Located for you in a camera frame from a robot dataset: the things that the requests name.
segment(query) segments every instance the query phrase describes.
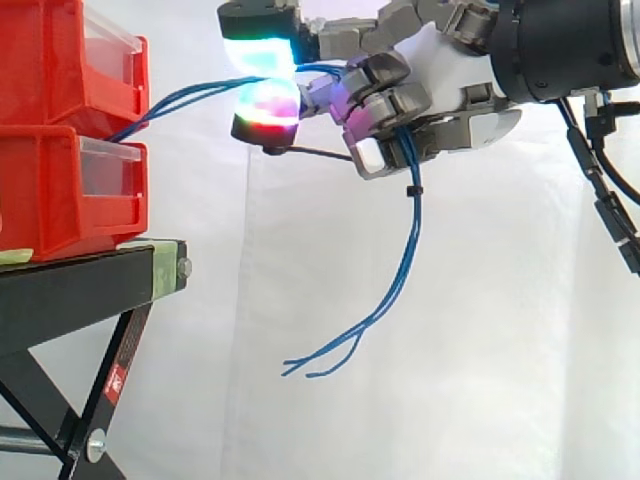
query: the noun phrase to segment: black metal stand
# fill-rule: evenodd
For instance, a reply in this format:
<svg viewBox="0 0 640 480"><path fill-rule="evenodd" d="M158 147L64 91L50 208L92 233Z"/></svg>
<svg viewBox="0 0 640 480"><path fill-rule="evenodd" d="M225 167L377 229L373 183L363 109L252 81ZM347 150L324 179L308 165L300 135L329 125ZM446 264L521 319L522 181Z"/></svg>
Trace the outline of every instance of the black metal stand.
<svg viewBox="0 0 640 480"><path fill-rule="evenodd" d="M31 430L0 427L0 451L51 455L60 480L120 480L106 437L152 303L183 290L184 242L139 242L118 252L0 267L0 395ZM120 314L78 415L29 348Z"/></svg>

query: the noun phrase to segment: white fabric wall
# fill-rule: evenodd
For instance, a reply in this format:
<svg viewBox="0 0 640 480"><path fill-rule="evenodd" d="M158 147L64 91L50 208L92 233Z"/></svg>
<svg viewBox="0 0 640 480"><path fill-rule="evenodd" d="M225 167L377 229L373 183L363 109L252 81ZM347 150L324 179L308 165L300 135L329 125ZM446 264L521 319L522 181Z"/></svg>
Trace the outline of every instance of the white fabric wall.
<svg viewBox="0 0 640 480"><path fill-rule="evenodd" d="M89 3L150 39L155 100L235 75L219 1ZM303 5L342 17L382 3ZM640 286L552 108L526 108L490 149L423 168L424 235L404 295L349 365L308 381L281 379L281 363L384 295L410 226L408 175L365 183L336 161L249 155L228 136L233 107L233 95L210 100L139 136L151 233L187 239L195 273L154 307L112 427L128 478L640 478ZM635 125L611 149L640 185ZM299 143L343 148L327 119L306 122ZM76 405L111 326L36 352ZM0 455L0 478L54 477L55 462Z"/></svg>

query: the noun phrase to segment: glowing led sensor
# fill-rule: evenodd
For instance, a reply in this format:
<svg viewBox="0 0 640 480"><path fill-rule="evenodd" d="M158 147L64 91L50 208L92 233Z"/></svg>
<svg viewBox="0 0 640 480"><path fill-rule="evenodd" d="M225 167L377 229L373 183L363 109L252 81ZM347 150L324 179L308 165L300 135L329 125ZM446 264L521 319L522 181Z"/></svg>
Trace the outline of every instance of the glowing led sensor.
<svg viewBox="0 0 640 480"><path fill-rule="evenodd" d="M300 90L294 80L269 79L244 87L236 115L251 123L291 127L300 121Z"/></svg>
<svg viewBox="0 0 640 480"><path fill-rule="evenodd" d="M291 78L296 72L289 40L225 40L225 48L233 64L245 75Z"/></svg>

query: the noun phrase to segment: red storage bin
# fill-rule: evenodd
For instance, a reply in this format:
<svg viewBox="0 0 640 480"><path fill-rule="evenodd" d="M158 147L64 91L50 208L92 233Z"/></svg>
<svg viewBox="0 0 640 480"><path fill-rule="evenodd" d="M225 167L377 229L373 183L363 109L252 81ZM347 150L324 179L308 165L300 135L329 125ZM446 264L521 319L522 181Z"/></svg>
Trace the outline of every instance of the red storage bin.
<svg viewBox="0 0 640 480"><path fill-rule="evenodd" d="M147 230L147 150L70 127L0 127L0 252L49 261L109 251Z"/></svg>
<svg viewBox="0 0 640 480"><path fill-rule="evenodd" d="M106 138L149 110L147 42L82 0L0 0L0 125Z"/></svg>

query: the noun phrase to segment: blue wire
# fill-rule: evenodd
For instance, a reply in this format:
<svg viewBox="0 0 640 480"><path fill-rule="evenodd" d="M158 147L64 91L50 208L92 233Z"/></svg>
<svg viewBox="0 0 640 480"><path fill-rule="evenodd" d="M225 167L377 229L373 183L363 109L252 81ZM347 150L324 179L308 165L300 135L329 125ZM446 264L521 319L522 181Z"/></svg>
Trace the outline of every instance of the blue wire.
<svg viewBox="0 0 640 480"><path fill-rule="evenodd" d="M327 73L336 78L341 78L343 75L342 68L334 65L324 65L324 64L302 65L298 67L297 71L301 73L304 73L304 72ZM228 92L229 90L232 90L234 88L238 88L250 83L261 82L263 80L265 79L259 78L259 77L246 77L246 78L237 78L232 80L224 80L219 82L201 83L201 84L185 87L160 100L140 120L132 123L124 130L109 137L107 140L110 142L122 142L123 140L126 140L127 138L129 138L131 135L135 134L146 123L149 123L152 120L164 117L165 115L169 115L170 113L173 113L177 110L181 110L185 107L188 107L189 105L193 105L196 102L212 97L214 95ZM180 102L181 100L189 96L197 95L198 93L202 93L202 92L206 92L206 93L203 93L202 95L199 95L191 100L187 100L182 103L179 103L178 105L171 106L176 102Z"/></svg>
<svg viewBox="0 0 640 480"><path fill-rule="evenodd" d="M398 138L400 140L400 145L402 147L403 153L404 153L404 155L407 158L407 161L409 163L413 184L416 187L421 187L422 186L422 179L421 179L421 174L420 174L418 153L416 151L415 144L413 143L413 139L411 138L411 135L409 134L409 132L408 132L408 130L406 128L399 129L397 131L397 135L398 135ZM327 345L322 347L320 350L318 350L314 354L312 354L312 355L310 355L308 357L305 357L305 358L297 359L297 360L287 360L287 361L285 361L284 365L285 366L291 366L291 368L288 369L287 371L285 371L282 374L282 376L286 377L288 375L291 375L292 373L294 373L295 371L299 370L300 368L302 368L303 366L307 365L308 363L312 362L313 360L328 354L329 352L335 350L336 348L340 347L341 345L343 345L344 343L346 343L347 341L349 341L349 340L351 340L351 339L353 339L355 337L356 341L355 341L353 347L351 348L351 350L349 351L347 356L341 362L339 362L333 368L331 368L331 369L329 369L329 370L327 370L325 372L310 373L310 374L307 374L306 377L307 378L319 378L319 377L325 377L325 376L331 375L332 373L335 373L340 368L342 368L344 365L346 365L349 362L349 360L353 357L353 355L355 354L355 351L357 350L357 348L358 348L358 346L359 346L359 344L360 344L360 342L362 340L362 337L363 337L364 333L372 325L374 325L381 318L383 318L389 312L389 310L391 310L393 305L398 300L398 298L399 298L400 294L402 293L402 291L404 289L404 286L405 286L405 284L407 282L409 273L411 271L411 266L412 266L413 260L415 258L418 241L420 239L420 234L421 234L421 231L422 231L422 200L421 200L421 198L419 196L416 196L416 197L413 198L413 201L414 201L414 220L413 220L413 224L412 224L412 228L411 228L411 233L410 233L409 238L407 240L407 245L406 245L406 248L405 248L405 252L403 254L402 261L401 261L400 266L398 268L398 272L396 274L396 277L395 277L395 279L394 279L394 281L393 281L393 283L392 283L387 295L382 300L380 305L365 320L363 320L359 324L355 325L351 329L347 330L345 333L343 333L342 335L340 335L336 339L334 339L331 342L329 342Z"/></svg>

